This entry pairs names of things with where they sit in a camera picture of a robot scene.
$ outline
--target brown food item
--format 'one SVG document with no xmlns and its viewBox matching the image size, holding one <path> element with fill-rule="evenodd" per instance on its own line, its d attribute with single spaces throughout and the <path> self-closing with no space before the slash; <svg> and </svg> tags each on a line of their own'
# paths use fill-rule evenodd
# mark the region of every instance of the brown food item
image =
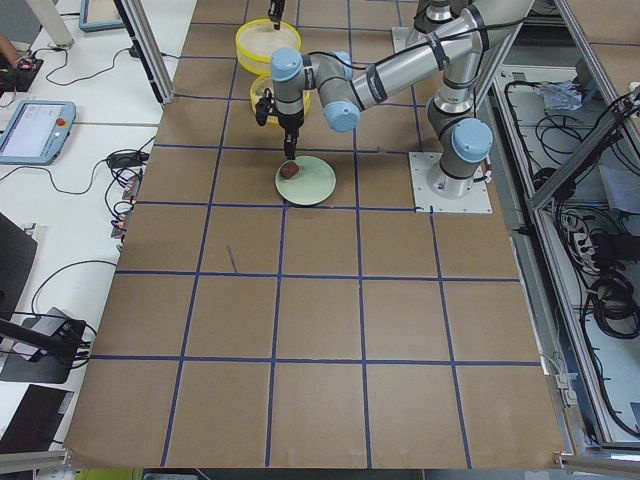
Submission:
<svg viewBox="0 0 640 480">
<path fill-rule="evenodd" d="M 290 161 L 282 165 L 280 168 L 280 176 L 282 178 L 286 178 L 289 180 L 296 176 L 296 174 L 300 171 L 300 167 L 294 161 Z"/>
</svg>

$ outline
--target yellow bowl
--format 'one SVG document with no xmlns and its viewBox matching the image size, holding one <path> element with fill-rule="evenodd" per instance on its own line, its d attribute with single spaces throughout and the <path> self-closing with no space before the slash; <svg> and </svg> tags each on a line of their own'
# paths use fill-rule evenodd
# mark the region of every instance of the yellow bowl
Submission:
<svg viewBox="0 0 640 480">
<path fill-rule="evenodd" d="M 236 56 L 245 69 L 256 75 L 271 73 L 271 54 L 283 47 L 300 51 L 302 39 L 298 31 L 285 22 L 280 30 L 273 28 L 268 18 L 242 25 L 236 32 Z"/>
<path fill-rule="evenodd" d="M 262 97 L 262 93 L 264 89 L 268 88 L 273 92 L 273 82 L 271 81 L 271 76 L 269 75 L 261 75 L 256 78 L 251 84 L 251 89 L 249 91 L 249 96 L 251 97 L 251 109 L 253 113 L 256 113 L 256 103 Z M 307 116 L 307 112 L 309 111 L 309 107 L 311 106 L 311 92 L 309 90 L 305 90 L 302 94 L 302 102 L 304 104 L 304 115 Z M 272 115 L 269 115 L 267 118 L 267 123 L 269 125 L 278 125 L 278 118 Z"/>
</svg>

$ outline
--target cable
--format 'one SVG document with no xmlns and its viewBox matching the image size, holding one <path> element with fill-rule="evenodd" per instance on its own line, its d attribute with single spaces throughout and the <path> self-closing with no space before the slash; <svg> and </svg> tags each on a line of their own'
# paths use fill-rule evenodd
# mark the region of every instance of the cable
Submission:
<svg viewBox="0 0 640 480">
<path fill-rule="evenodd" d="M 86 320 L 80 320 L 77 318 L 72 318 L 69 316 L 65 316 L 65 315 L 55 315 L 55 314 L 51 314 L 51 313 L 37 313 L 37 312 L 20 312 L 20 311 L 12 311 L 12 312 L 0 312 L 2 314 L 11 314 L 11 315 L 29 315 L 29 316 L 34 316 L 34 317 L 48 317 L 48 318 L 60 318 L 62 320 L 71 320 L 73 322 L 83 322 L 85 328 L 88 328 L 91 333 L 93 333 L 94 337 L 98 336 L 98 332 L 95 328 L 93 328 L 91 325 L 89 325 L 89 323 L 87 323 Z M 86 347 L 89 347 L 91 345 L 90 341 L 82 341 L 80 343 L 80 345 L 86 345 Z"/>
<path fill-rule="evenodd" d="M 465 35 L 469 35 L 470 33 L 475 33 L 475 32 L 486 32 L 486 31 L 491 31 L 491 30 L 500 30 L 500 29 L 504 29 L 504 28 L 510 28 L 513 27 L 515 25 L 519 25 L 522 22 L 524 22 L 524 19 L 522 20 L 518 20 L 515 22 L 510 22 L 510 23 L 500 23 L 500 24 L 495 24 L 495 25 L 485 25 L 484 27 L 477 27 L 477 28 L 471 28 L 469 30 L 465 30 L 464 32 L 458 32 L 458 33 L 454 33 L 452 35 L 449 36 L 445 36 L 445 37 L 441 37 L 439 38 L 440 42 L 446 42 L 449 40 L 455 40 L 457 38 L 463 37 Z M 396 57 L 399 57 L 401 55 L 404 55 L 405 53 L 411 52 L 413 50 L 417 50 L 419 48 L 422 47 L 430 47 L 431 44 L 429 42 L 421 42 L 421 43 L 416 43 L 414 45 L 411 45 L 407 48 L 405 48 L 404 50 L 400 50 L 399 52 L 393 53 L 391 55 L 389 55 L 388 57 L 383 58 L 382 60 L 378 60 L 377 62 L 374 63 L 374 65 L 379 66 L 385 62 L 388 62 L 389 60 L 392 60 Z"/>
<path fill-rule="evenodd" d="M 422 7 L 420 10 L 418 10 L 415 14 L 415 16 L 413 17 L 414 20 L 417 20 L 419 17 L 421 17 L 422 15 L 424 15 L 424 13 L 429 9 L 429 4 L 427 3 L 424 7 Z"/>
<path fill-rule="evenodd" d="M 556 118 L 562 119 L 562 125 L 559 125 L 554 121 Z M 557 160 L 550 152 L 558 153 L 561 155 L 571 155 L 573 151 L 558 150 L 548 145 L 544 141 L 544 137 L 549 131 L 558 130 L 564 133 L 565 135 L 568 135 L 569 137 L 575 140 L 578 140 L 578 142 L 581 142 L 584 140 L 582 138 L 582 135 L 580 135 L 580 133 L 575 128 L 567 125 L 567 119 L 573 120 L 576 123 L 581 123 L 578 119 L 571 117 L 569 115 L 559 115 L 559 114 L 546 115 L 538 121 L 535 127 L 536 138 L 540 142 L 540 145 L 542 146 L 542 150 L 547 154 L 549 159 L 552 162 L 554 162 L 556 165 L 562 165 L 562 162 Z M 549 122 L 551 123 L 551 125 L 543 125 L 544 122 Z"/>
<path fill-rule="evenodd" d="M 129 50 L 128 48 L 123 48 L 121 50 L 118 50 L 114 55 L 113 58 L 111 60 L 111 66 L 103 68 L 102 70 L 98 70 L 96 73 L 93 73 L 91 75 L 87 75 L 86 77 L 80 77 L 80 78 L 76 78 L 75 80 L 71 80 L 70 82 L 56 82 L 55 80 L 51 80 L 51 75 L 53 75 L 55 72 L 62 70 L 63 68 L 65 68 L 68 63 L 69 63 L 69 52 L 66 49 L 52 49 L 54 51 L 62 51 L 64 52 L 64 63 L 62 65 L 60 65 L 59 67 L 54 68 L 53 70 L 51 70 L 44 78 L 50 82 L 53 83 L 54 85 L 58 85 L 60 87 L 68 87 L 69 85 L 73 85 L 74 83 L 77 82 L 81 82 L 83 80 L 89 80 L 91 78 L 94 78 L 98 75 L 100 75 L 101 73 L 105 73 L 108 72 L 109 70 L 113 70 L 116 66 L 116 58 L 118 57 L 118 55 L 120 55 L 122 52 L 126 52 L 127 50 Z"/>
<path fill-rule="evenodd" d="M 16 101 L 17 96 L 18 96 L 17 87 L 13 87 L 13 92 L 11 93 L 11 100 L 9 100 L 9 103 L 5 103 L 4 105 L 0 105 L 0 108 L 9 108 L 11 105 L 13 105 L 13 102 Z"/>
<path fill-rule="evenodd" d="M 199 468 L 195 469 L 196 472 L 198 472 L 200 475 L 202 475 L 204 477 L 204 480 L 211 480 L 211 477 L 209 477 L 208 475 L 206 475 L 202 470 L 200 470 Z"/>
<path fill-rule="evenodd" d="M 561 368 L 561 367 L 560 367 L 560 364 L 559 364 L 558 362 L 556 362 L 553 358 L 551 358 L 549 355 L 546 355 L 546 354 L 544 354 L 544 353 L 541 353 L 541 354 L 540 354 L 540 356 L 541 356 L 542 358 L 544 358 L 545 360 L 547 360 L 551 365 L 553 365 L 553 368 L 555 368 L 555 369 L 556 369 L 556 371 L 557 371 L 559 374 L 560 374 L 560 373 L 565 374 L 565 375 L 567 374 L 566 369 Z"/>
<path fill-rule="evenodd" d="M 636 438 L 640 438 L 640 432 L 637 430 L 634 430 L 629 425 L 624 423 L 624 421 L 618 416 L 618 413 L 616 412 L 616 410 L 613 408 L 613 405 L 611 404 L 611 399 L 609 398 L 609 392 L 607 391 L 607 387 L 604 383 L 605 382 L 604 369 L 602 367 L 602 363 L 600 362 L 600 359 L 595 353 L 595 349 L 591 344 L 591 339 L 589 338 L 589 334 L 587 332 L 586 315 L 587 315 L 587 312 L 583 307 L 581 307 L 581 312 L 579 317 L 580 328 L 582 330 L 582 336 L 584 338 L 585 345 L 587 346 L 587 351 L 589 352 L 589 357 L 591 358 L 591 363 L 593 364 L 594 369 L 596 371 L 596 378 L 598 380 L 598 389 L 600 390 L 600 395 L 602 396 L 602 399 L 604 401 L 605 408 L 607 409 L 609 416 L 615 422 L 616 425 L 618 425 L 622 430 L 627 432 L 629 435 Z"/>
<path fill-rule="evenodd" d="M 55 180 L 53 179 L 53 175 L 51 174 L 51 171 L 48 168 L 45 168 L 45 167 L 34 167 L 32 165 L 21 165 L 20 167 L 14 168 L 9 173 L 7 173 L 7 174 L 3 175 L 2 177 L 0 177 L 0 182 L 2 182 L 3 180 L 5 180 L 7 177 L 9 177 L 10 175 L 14 174 L 15 172 L 17 172 L 18 170 L 24 170 L 24 169 L 42 170 L 43 172 L 46 172 L 47 175 L 49 176 L 49 181 L 51 182 L 51 185 L 53 186 L 53 189 L 56 192 L 64 193 L 66 195 L 84 195 L 89 190 L 91 190 L 91 187 L 93 186 L 93 182 L 95 180 L 95 173 L 96 173 L 96 169 L 98 168 L 98 165 L 100 165 L 101 163 L 106 162 L 106 161 L 107 161 L 106 159 L 100 160 L 99 162 L 97 162 L 93 166 L 93 169 L 91 170 L 91 179 L 89 180 L 89 185 L 87 185 L 86 188 L 84 188 L 83 190 L 81 190 L 79 192 L 71 192 L 71 191 L 68 191 L 68 190 L 62 190 L 56 184 Z"/>
<path fill-rule="evenodd" d="M 323 55 L 325 57 L 331 57 L 331 58 L 337 60 L 339 63 L 341 63 L 345 67 L 351 68 L 353 70 L 366 70 L 367 69 L 367 67 L 357 67 L 355 65 L 349 64 L 348 62 L 345 62 L 340 57 L 338 57 L 335 53 L 332 53 L 332 52 L 314 51 L 314 52 L 307 53 L 307 55 L 309 55 L 309 56 L 312 56 L 312 55 Z"/>
<path fill-rule="evenodd" d="M 42 289 L 45 287 L 45 285 L 47 283 L 49 283 L 49 281 L 51 281 L 52 278 L 54 278 L 56 275 L 58 275 L 59 273 L 71 268 L 71 267 L 75 267 L 77 265 L 85 265 L 87 263 L 103 263 L 106 265 L 111 265 L 113 267 L 117 267 L 117 265 L 113 262 L 109 262 L 107 260 L 81 260 L 79 262 L 74 262 L 74 263 L 70 263 L 68 265 L 65 265 L 64 267 L 59 268 L 58 270 L 56 270 L 55 272 L 53 272 L 51 275 L 49 275 L 46 280 L 44 282 L 42 282 L 40 284 L 40 286 L 36 289 L 36 292 L 33 294 L 33 297 L 31 297 L 31 310 L 32 311 L 36 311 L 36 299 L 38 297 L 38 295 L 40 294 L 40 292 L 42 291 Z"/>
<path fill-rule="evenodd" d="M 109 154 L 109 156 L 107 158 L 112 157 L 116 153 L 131 152 L 132 156 L 136 156 L 137 155 L 138 156 L 138 160 L 140 161 L 140 163 L 144 164 L 144 162 L 146 160 L 142 160 L 140 158 L 140 154 L 144 153 L 144 152 L 142 152 L 142 149 L 145 148 L 147 145 L 149 145 L 155 138 L 156 137 L 154 135 L 149 140 L 147 140 L 140 148 L 135 149 L 135 150 L 134 149 L 124 149 L 124 150 L 117 150 L 116 152 L 112 152 L 111 154 Z M 109 167 L 110 167 L 110 172 L 111 172 L 111 176 L 113 177 L 113 179 L 111 180 L 111 183 L 109 183 L 109 185 L 107 186 L 107 189 L 104 192 L 104 203 L 105 203 L 105 205 L 107 207 L 107 210 L 109 211 L 109 213 L 113 217 L 113 219 L 111 220 L 111 226 L 113 228 L 117 229 L 117 230 L 125 232 L 126 230 L 123 230 L 122 228 L 120 228 L 119 224 L 122 222 L 123 215 L 125 215 L 128 212 L 118 212 L 118 211 L 115 210 L 117 205 L 121 205 L 122 204 L 122 201 L 117 202 L 114 205 L 113 208 L 111 207 L 111 205 L 109 204 L 109 192 L 111 191 L 111 189 L 113 188 L 113 186 L 116 183 L 122 188 L 125 188 L 127 186 L 127 183 L 131 179 L 131 177 L 124 177 L 124 174 L 127 173 L 127 172 L 129 172 L 133 176 L 137 177 L 138 181 L 141 182 L 142 181 L 142 169 L 140 169 L 138 172 L 136 172 L 133 169 L 127 167 L 127 166 L 124 166 L 122 168 L 114 168 L 113 165 L 109 164 L 109 162 L 107 162 L 107 165 L 109 165 Z M 131 205 L 131 209 L 133 209 L 133 203 L 132 202 L 126 202 L 126 203 L 129 203 Z"/>
<path fill-rule="evenodd" d="M 513 106 L 513 102 L 511 102 L 511 98 L 509 96 L 509 90 L 511 89 L 511 87 L 513 86 L 518 86 L 518 85 L 524 85 L 527 87 L 537 87 L 538 85 L 540 85 L 540 83 L 538 82 L 524 82 L 521 80 L 514 80 L 512 82 L 507 83 L 504 86 L 504 96 L 505 99 L 507 101 L 507 107 L 509 108 L 509 113 L 511 114 L 511 119 L 513 120 L 513 126 L 516 129 L 516 135 L 518 137 L 518 140 L 520 141 L 520 146 L 522 147 L 522 150 L 524 152 L 524 155 L 527 159 L 527 168 L 529 170 L 529 176 L 530 178 L 533 179 L 534 177 L 534 172 L 533 172 L 533 168 L 532 168 L 532 164 L 535 165 L 536 167 L 538 167 L 538 170 L 542 170 L 542 165 L 540 165 L 540 163 L 538 163 L 538 161 L 533 158 L 533 155 L 531 155 L 531 152 L 529 151 L 529 148 L 527 147 L 527 141 L 524 138 L 524 135 L 522 134 L 522 131 L 520 130 L 520 125 L 519 125 L 519 120 L 518 120 L 518 114 L 516 112 L 515 107 Z"/>
</svg>

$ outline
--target plate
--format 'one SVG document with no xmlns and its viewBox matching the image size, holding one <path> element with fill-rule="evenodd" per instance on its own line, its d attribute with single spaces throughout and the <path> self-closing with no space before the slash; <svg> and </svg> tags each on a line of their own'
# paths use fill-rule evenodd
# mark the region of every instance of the plate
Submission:
<svg viewBox="0 0 640 480">
<path fill-rule="evenodd" d="M 329 198 L 336 186 L 336 174 L 331 166 L 317 157 L 296 157 L 300 171 L 290 179 L 276 172 L 276 189 L 285 200 L 295 205 L 316 205 Z"/>
</svg>

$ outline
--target metal plate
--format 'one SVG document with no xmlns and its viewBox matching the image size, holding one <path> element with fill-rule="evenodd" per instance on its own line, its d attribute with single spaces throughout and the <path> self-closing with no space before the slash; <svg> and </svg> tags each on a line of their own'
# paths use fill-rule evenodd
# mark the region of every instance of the metal plate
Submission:
<svg viewBox="0 0 640 480">
<path fill-rule="evenodd" d="M 391 29 L 391 37 L 393 38 L 393 51 L 399 52 L 404 50 L 407 35 L 411 33 L 411 27 L 393 27 Z"/>
<path fill-rule="evenodd" d="M 488 215 L 493 212 L 487 185 L 485 182 L 474 183 L 467 195 L 458 200 L 442 198 L 427 185 L 427 172 L 431 165 L 440 160 L 438 152 L 411 152 L 409 165 L 411 167 L 411 183 L 413 185 L 413 200 L 416 212 L 430 213 L 473 213 Z M 478 167 L 474 175 L 480 178 L 484 174 Z"/>
</svg>

